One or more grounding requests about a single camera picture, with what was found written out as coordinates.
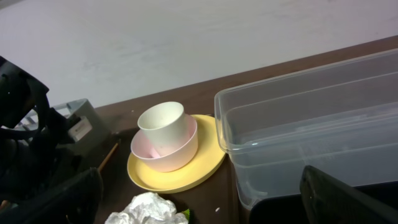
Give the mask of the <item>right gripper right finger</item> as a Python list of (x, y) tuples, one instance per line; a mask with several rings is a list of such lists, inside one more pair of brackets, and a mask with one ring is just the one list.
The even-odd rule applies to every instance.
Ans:
[(397, 210), (313, 166), (305, 166), (300, 193), (310, 223), (397, 223)]

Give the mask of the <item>white paper napkin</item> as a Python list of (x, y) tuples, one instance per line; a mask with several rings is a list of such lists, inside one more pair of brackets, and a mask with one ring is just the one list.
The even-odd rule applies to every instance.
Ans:
[(113, 212), (105, 224), (188, 224), (189, 218), (178, 212), (175, 204), (157, 193), (146, 192), (134, 196), (121, 212)]

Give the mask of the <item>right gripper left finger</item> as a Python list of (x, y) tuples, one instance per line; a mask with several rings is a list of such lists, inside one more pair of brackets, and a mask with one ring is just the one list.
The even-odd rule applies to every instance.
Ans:
[(93, 223), (102, 196), (101, 174), (90, 168), (1, 212), (1, 223)]

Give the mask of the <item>green yellow snack wrapper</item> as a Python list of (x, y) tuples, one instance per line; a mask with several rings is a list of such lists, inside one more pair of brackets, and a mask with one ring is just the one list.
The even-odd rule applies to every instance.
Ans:
[(185, 211), (182, 211), (182, 214), (184, 214), (184, 216), (185, 216), (185, 218), (187, 220), (190, 219), (190, 210), (189, 209), (186, 209)]

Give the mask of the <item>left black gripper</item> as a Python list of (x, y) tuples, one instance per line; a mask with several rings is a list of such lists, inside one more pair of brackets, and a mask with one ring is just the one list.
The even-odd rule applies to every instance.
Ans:
[(1, 109), (2, 202), (23, 202), (79, 174), (83, 157), (65, 146), (93, 130), (86, 116), (66, 118), (52, 108), (36, 129), (15, 130), (24, 114)]

